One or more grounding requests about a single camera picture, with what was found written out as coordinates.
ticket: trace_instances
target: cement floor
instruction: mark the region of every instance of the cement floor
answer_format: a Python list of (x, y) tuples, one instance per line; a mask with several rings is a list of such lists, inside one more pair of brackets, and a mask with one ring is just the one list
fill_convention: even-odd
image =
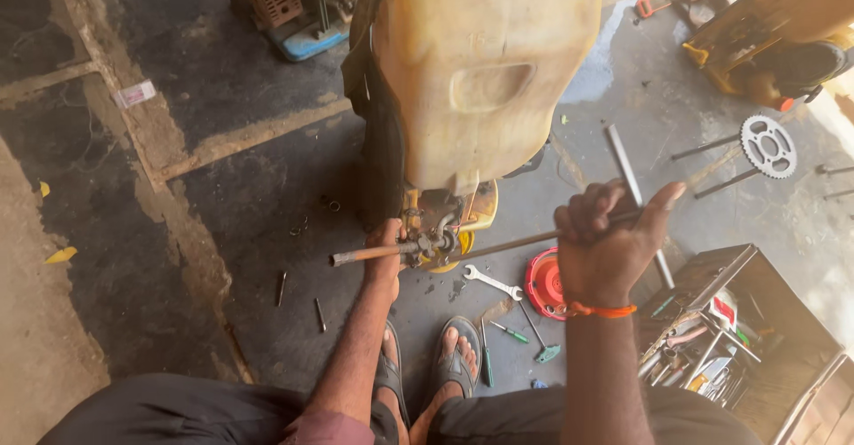
[[(603, 123), (617, 124), (646, 195), (671, 180), (699, 190), (746, 169), (726, 147), (669, 161), (768, 111), (721, 96), (689, 65), (673, 15), (633, 24), (634, 1), (604, 0), (600, 39), (558, 105), (541, 166), (500, 182), (495, 225), (477, 233), (476, 246), (549, 230), (558, 204), (613, 178)], [(0, 58), (0, 268), (10, 277), (0, 287), (0, 426), (10, 442), (36, 442), (92, 391), (144, 372), (308, 391), (361, 273), (326, 266), (327, 254), (364, 236), (356, 218), (364, 125), (342, 97), (337, 70), (346, 47), (284, 63), (227, 0), (15, 2), (29, 5), (4, 4), (0, 27), (0, 49), (8, 50)], [(119, 112), (109, 95), (144, 79), (159, 94)], [(797, 141), (795, 176), (684, 198), (665, 254), (675, 270), (699, 251), (757, 243), (850, 346), (851, 220), (844, 200), (820, 197), (854, 183), (828, 182), (813, 168), (851, 158), (805, 106), (769, 115)], [(39, 182), (51, 193), (38, 194)], [(322, 207), (323, 194), (342, 210)], [(68, 246), (79, 250), (69, 262), (41, 264)], [(548, 246), (472, 263), (520, 283), (526, 261)], [(281, 271), (288, 287), (275, 308)], [(466, 282), (462, 271), (404, 271), (400, 281), (391, 320), (413, 409), (447, 318), (486, 313), (534, 339), (518, 305)], [(657, 286), (648, 271), (635, 300)], [(546, 342), (563, 343), (559, 323), (534, 320)], [(487, 332), (499, 385), (481, 386), (479, 395), (525, 388), (533, 378), (562, 381), (565, 353), (536, 364), (537, 345)]]

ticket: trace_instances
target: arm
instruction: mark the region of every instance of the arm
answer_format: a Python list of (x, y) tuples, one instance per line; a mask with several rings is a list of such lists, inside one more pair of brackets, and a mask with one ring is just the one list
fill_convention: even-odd
[[(393, 245), (398, 230), (399, 219), (387, 220), (368, 236), (366, 245)], [(369, 425), (377, 358), (383, 342), (385, 320), (391, 304), (397, 298), (399, 270), (400, 257), (397, 255), (365, 263), (365, 279), (359, 296), (304, 415), (316, 412), (343, 413)]]
[[(684, 192), (662, 188), (637, 223), (608, 223), (608, 213), (628, 210), (621, 182), (594, 184), (555, 211), (561, 230), (558, 261), (567, 303), (619, 308), (661, 247), (667, 217)], [(585, 445), (653, 445), (637, 378), (633, 319), (590, 315), (566, 320), (566, 416), (561, 442)]]

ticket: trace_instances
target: sandal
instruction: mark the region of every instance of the sandal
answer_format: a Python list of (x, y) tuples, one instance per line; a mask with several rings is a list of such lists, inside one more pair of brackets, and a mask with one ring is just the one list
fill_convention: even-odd
[[(403, 362), (400, 359), (400, 341), (397, 339), (397, 331), (395, 331), (395, 327), (389, 320), (385, 321), (385, 328), (386, 330), (390, 330), (391, 335), (395, 338), (397, 363), (402, 364)], [(389, 360), (380, 348), (377, 373), (374, 375), (373, 398), (377, 397), (377, 390), (381, 387), (386, 387), (395, 392), (397, 404), (400, 407), (400, 418), (403, 418), (403, 425), (409, 429), (409, 415), (407, 414), (407, 406), (403, 401), (403, 380), (400, 378), (400, 366)]]
[[(471, 375), (468, 364), (463, 360), (463, 355), (459, 352), (459, 344), (454, 347), (453, 353), (442, 358), (442, 361), (439, 361), (439, 358), (442, 356), (443, 337), (448, 327), (451, 326), (457, 329), (459, 336), (464, 336), (469, 341), (471, 349), (475, 351), (475, 356), (477, 357), (475, 360), (477, 374), (475, 376)], [(430, 405), (439, 388), (448, 382), (456, 382), (463, 388), (463, 398), (474, 396), (477, 378), (480, 376), (481, 369), (481, 342), (477, 329), (472, 322), (464, 317), (454, 317), (451, 320), (447, 320), (447, 323), (442, 328), (442, 333), (439, 335), (439, 342), (436, 344), (433, 357), (433, 372), (431, 374), (430, 386), (428, 387), (429, 393), (425, 397), (426, 400), (422, 410)]]

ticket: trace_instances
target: wrench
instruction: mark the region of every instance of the wrench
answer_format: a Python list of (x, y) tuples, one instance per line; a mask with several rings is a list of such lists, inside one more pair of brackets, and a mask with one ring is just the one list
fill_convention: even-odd
[(520, 301), (522, 299), (522, 288), (521, 287), (508, 287), (507, 285), (505, 285), (502, 282), (499, 282), (497, 280), (493, 280), (492, 278), (482, 274), (480, 271), (477, 271), (477, 268), (475, 268), (475, 265), (465, 265), (465, 268), (468, 269), (468, 271), (469, 271), (468, 273), (463, 274), (463, 276), (465, 278), (468, 278), (469, 280), (480, 280), (487, 285), (492, 285), (492, 286), (496, 287), (497, 289), (503, 291), (504, 293), (509, 295), (511, 298), (515, 299), (516, 301)]

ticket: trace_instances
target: orange thread bracelet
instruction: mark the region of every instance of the orange thread bracelet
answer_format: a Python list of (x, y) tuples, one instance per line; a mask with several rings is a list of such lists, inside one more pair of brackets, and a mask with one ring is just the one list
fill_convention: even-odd
[(582, 315), (586, 317), (588, 315), (599, 315), (603, 319), (622, 319), (623, 317), (628, 317), (628, 315), (631, 315), (637, 309), (635, 305), (622, 308), (585, 307), (580, 301), (573, 301), (570, 303), (570, 311), (572, 312), (570, 316), (577, 317)]

